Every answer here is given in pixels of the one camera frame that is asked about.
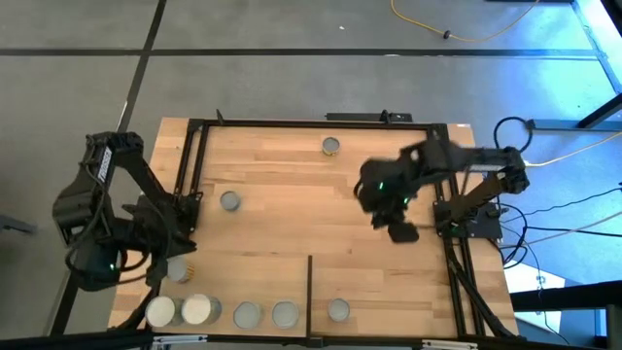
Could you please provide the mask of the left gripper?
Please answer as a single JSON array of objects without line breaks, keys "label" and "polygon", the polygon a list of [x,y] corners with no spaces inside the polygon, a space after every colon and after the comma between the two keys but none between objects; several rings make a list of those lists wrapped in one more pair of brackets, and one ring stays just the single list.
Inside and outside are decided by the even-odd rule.
[{"label": "left gripper", "polygon": [[144,280],[149,287],[156,287],[167,276],[168,258],[192,253],[196,243],[190,239],[169,239],[169,234],[148,233],[145,245],[139,250],[123,249],[125,261],[120,267],[121,285]]}]

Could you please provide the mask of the can with orange ring label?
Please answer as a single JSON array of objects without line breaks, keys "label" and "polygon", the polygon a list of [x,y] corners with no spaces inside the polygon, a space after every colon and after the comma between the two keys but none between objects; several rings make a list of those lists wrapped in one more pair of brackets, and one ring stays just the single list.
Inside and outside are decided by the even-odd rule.
[{"label": "can with orange ring label", "polygon": [[167,277],[175,283],[189,282],[194,276],[194,265],[184,257],[173,257],[167,261]]}]

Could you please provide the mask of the tall blue label can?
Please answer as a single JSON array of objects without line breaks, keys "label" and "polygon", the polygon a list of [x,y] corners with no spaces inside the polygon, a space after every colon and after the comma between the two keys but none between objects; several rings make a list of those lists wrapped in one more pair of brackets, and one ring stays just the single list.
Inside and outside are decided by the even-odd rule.
[{"label": "tall blue label can", "polygon": [[153,328],[180,326],[183,323],[181,307],[179,298],[154,297],[145,310],[146,322]]}]

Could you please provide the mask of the tall pale label can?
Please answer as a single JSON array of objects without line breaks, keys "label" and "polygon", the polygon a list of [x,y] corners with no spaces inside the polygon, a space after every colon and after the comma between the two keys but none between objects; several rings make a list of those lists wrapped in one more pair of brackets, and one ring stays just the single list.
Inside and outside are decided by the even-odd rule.
[{"label": "tall pale label can", "polygon": [[181,315],[187,324],[211,325],[220,318],[222,310],[222,304],[217,298],[194,294],[184,300]]}]

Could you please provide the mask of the short gray-blue can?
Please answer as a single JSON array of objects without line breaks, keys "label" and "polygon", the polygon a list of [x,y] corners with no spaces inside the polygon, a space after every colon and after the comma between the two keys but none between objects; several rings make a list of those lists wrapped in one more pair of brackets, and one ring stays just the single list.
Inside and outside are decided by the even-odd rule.
[{"label": "short gray-blue can", "polygon": [[220,196],[220,204],[225,211],[237,211],[241,205],[242,198],[235,191],[226,191]]}]

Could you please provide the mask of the cream green label can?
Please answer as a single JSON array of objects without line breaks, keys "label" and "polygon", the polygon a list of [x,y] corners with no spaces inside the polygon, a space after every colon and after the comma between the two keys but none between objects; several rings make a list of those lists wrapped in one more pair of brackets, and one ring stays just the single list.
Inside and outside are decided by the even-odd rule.
[{"label": "cream green label can", "polygon": [[256,328],[261,318],[261,306],[251,301],[242,301],[233,312],[233,323],[237,328],[242,330]]}]

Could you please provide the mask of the red can with yellow rings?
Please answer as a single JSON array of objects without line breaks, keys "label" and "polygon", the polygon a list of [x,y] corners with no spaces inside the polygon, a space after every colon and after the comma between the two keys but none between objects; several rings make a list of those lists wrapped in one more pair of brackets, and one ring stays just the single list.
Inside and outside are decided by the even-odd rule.
[{"label": "red can with yellow rings", "polygon": [[350,317],[350,311],[350,304],[344,298],[334,298],[328,303],[328,316],[333,322],[345,322]]}]

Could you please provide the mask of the rainbow label can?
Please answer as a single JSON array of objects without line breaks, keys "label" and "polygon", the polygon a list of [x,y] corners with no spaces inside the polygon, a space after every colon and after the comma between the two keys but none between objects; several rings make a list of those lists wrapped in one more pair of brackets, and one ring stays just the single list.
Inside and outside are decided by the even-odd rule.
[{"label": "rainbow label can", "polygon": [[274,304],[271,311],[272,323],[279,329],[291,329],[299,319],[297,305],[289,300],[280,300]]}]

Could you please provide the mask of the white label plate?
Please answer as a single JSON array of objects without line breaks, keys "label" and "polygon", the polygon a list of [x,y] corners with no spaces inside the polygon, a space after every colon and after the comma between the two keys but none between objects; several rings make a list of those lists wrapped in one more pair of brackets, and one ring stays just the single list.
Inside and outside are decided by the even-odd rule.
[{"label": "white label plate", "polygon": [[154,337],[153,345],[173,345],[206,342],[207,334],[159,335]]},{"label": "white label plate", "polygon": [[478,350],[478,344],[457,340],[423,339],[421,350]]}]

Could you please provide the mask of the black bar device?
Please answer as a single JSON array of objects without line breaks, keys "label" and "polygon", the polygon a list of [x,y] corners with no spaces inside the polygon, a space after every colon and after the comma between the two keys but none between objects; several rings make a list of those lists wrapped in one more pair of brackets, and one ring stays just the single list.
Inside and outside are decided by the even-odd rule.
[{"label": "black bar device", "polygon": [[333,122],[379,122],[379,123],[412,123],[411,114],[382,110],[378,113],[326,113],[327,121]]}]

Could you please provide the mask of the black overhead rig beam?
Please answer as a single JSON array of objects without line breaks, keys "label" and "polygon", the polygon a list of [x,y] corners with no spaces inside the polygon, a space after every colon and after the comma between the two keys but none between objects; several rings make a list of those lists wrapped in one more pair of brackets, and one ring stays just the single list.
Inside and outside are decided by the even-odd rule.
[{"label": "black overhead rig beam", "polygon": [[622,280],[564,288],[517,292],[510,295],[516,312],[599,309],[622,306]]},{"label": "black overhead rig beam", "polygon": [[[53,334],[47,336],[0,339],[0,350],[130,350],[153,345],[154,337],[159,335],[179,335],[146,330],[105,332],[86,332],[74,334]],[[259,335],[218,335],[207,334],[206,342],[201,343],[241,343],[277,344],[304,347],[305,338],[287,336]],[[405,347],[421,350],[423,339],[442,339],[473,342],[478,350],[622,350],[622,339],[605,348],[577,345],[563,345],[529,341],[521,336],[492,337],[483,335],[462,335],[457,338],[417,338],[417,337],[376,337],[376,336],[323,336],[325,347],[329,346],[369,346]]]}]

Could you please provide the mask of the gray floor stand foot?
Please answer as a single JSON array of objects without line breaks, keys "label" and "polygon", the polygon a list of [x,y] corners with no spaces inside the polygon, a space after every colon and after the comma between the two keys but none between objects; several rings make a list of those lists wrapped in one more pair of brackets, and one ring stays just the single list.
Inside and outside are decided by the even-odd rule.
[{"label": "gray floor stand foot", "polygon": [[0,214],[0,232],[5,230],[15,230],[26,234],[34,234],[37,231],[37,228],[27,222]]}]

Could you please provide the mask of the black floor stand base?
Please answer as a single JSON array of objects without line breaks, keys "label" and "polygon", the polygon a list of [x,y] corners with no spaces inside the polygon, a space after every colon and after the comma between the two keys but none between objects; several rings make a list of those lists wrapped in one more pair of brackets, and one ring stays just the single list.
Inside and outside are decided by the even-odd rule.
[{"label": "black floor stand base", "polygon": [[541,131],[622,131],[622,121],[609,121],[614,115],[622,113],[622,93],[616,95],[604,105],[581,120],[544,120],[527,121],[528,129]]}]

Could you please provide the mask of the black aluminium table frame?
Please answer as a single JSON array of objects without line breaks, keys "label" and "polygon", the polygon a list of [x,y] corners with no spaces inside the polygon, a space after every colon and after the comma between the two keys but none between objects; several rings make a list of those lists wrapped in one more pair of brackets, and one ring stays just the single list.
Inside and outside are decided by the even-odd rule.
[{"label": "black aluminium table frame", "polygon": [[[454,338],[453,306],[443,243],[432,229],[438,191],[424,187],[408,209],[419,226],[413,244],[395,244],[371,227],[353,195],[361,164],[394,157],[428,134],[423,124],[359,128],[343,122],[228,121],[208,130],[199,187],[203,191],[190,255],[194,276],[165,282],[165,296],[205,294],[221,301],[211,325],[173,326],[173,334],[303,337],[376,336]],[[335,156],[322,141],[335,137]],[[235,191],[237,211],[220,196]],[[328,316],[328,303],[344,298],[350,317]],[[274,304],[294,302],[299,319],[291,329],[271,320]],[[259,304],[262,318],[237,328],[233,312],[242,301]]]}]

